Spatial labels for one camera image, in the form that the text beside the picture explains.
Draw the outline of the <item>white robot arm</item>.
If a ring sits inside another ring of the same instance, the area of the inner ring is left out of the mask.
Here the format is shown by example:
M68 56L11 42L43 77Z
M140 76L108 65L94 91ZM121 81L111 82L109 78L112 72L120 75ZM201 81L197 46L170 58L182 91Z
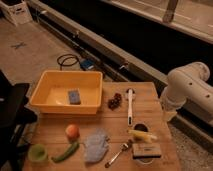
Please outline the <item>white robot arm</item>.
M213 114L213 87L206 83L210 69L203 62L193 62L172 69L167 75L167 86L160 96L163 120L169 122L191 100Z

